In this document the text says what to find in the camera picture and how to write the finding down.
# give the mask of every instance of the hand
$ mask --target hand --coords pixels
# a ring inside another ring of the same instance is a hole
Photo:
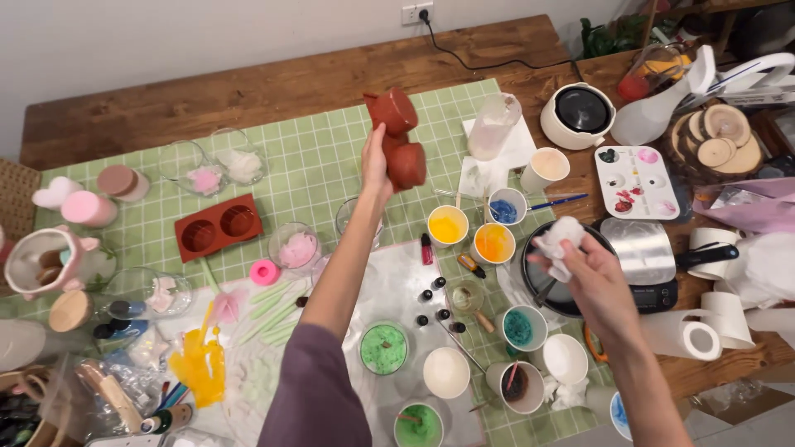
[[[560,245],[565,251],[563,262],[572,272],[568,289],[583,318],[602,344],[615,346],[639,336],[638,308],[626,284],[619,259],[588,233],[581,243],[585,253],[577,250],[568,240]],[[541,265],[544,272],[552,265],[549,259],[541,255],[528,255],[527,260]]]
[[[379,124],[367,135],[362,148],[362,191],[372,189],[381,204],[386,204],[394,192],[392,181],[386,176],[386,157],[381,147],[385,132],[386,125]]]

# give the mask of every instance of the power cord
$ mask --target power cord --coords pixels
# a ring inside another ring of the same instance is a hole
[[[420,17],[420,20],[425,22],[425,24],[428,26],[428,31],[430,31],[430,33],[431,33],[431,41],[433,41],[433,46],[436,49],[438,49],[439,51],[441,51],[441,52],[446,52],[447,54],[452,54],[452,56],[455,57],[461,63],[461,65],[463,65],[463,67],[466,68],[467,70],[472,70],[472,71],[475,71],[475,70],[487,70],[488,68],[503,67],[503,66],[508,65],[508,64],[522,64],[522,65],[524,65],[527,68],[531,68],[533,70],[538,70],[539,68],[554,67],[556,65],[562,65],[562,64],[571,64],[572,68],[574,68],[574,73],[577,74],[577,79],[580,80],[580,82],[585,82],[583,80],[582,73],[580,73],[580,68],[577,67],[577,63],[573,59],[562,60],[561,62],[558,62],[556,64],[544,65],[542,67],[536,67],[536,66],[530,65],[527,62],[525,62],[523,60],[519,60],[519,59],[511,59],[511,60],[508,60],[507,62],[502,62],[501,64],[486,65],[484,67],[470,67],[460,57],[458,57],[457,54],[455,54],[454,52],[452,52],[452,51],[450,51],[448,49],[443,49],[439,45],[436,44],[436,38],[433,36],[433,28],[431,28],[431,21],[428,19],[428,10],[420,11],[419,17]]]

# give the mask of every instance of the wooden table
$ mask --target wooden table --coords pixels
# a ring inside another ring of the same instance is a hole
[[[568,59],[547,16],[439,33],[440,46],[455,50],[470,65],[513,58],[535,66]],[[616,85],[629,68],[632,52],[579,63],[586,82],[624,102]],[[576,82],[568,64],[529,70],[520,64],[471,72],[452,56],[437,52],[429,37],[368,45],[272,64],[172,80],[117,91],[62,99],[28,107],[21,163],[51,169],[109,157],[180,139],[205,136],[226,126],[245,128],[362,103],[363,91],[399,86],[409,94],[494,77],[503,91],[514,93],[538,147],[553,146],[541,132],[538,116],[552,93]],[[606,144],[615,144],[608,139]],[[589,192],[591,197],[555,209],[591,223],[605,213],[593,162],[594,150],[566,151],[569,177],[547,192]],[[687,248],[690,231],[717,222],[696,216],[676,226],[666,224],[675,252]],[[676,309],[694,309],[712,282],[685,273]],[[765,367],[790,363],[795,351],[777,334],[754,333],[754,349],[726,350],[714,362],[660,356],[675,397],[728,383]]]

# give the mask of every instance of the white wall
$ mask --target white wall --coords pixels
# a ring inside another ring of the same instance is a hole
[[[16,160],[25,106],[426,33],[414,0],[0,0],[0,156]],[[548,14],[572,45],[580,17],[623,0],[435,0],[439,31]]]

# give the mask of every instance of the power outlet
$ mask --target power outlet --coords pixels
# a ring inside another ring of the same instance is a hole
[[[428,10],[428,20],[433,18],[433,2],[403,6],[401,10],[403,25],[416,25],[418,23],[422,23],[422,20],[420,19],[420,11],[422,10]]]

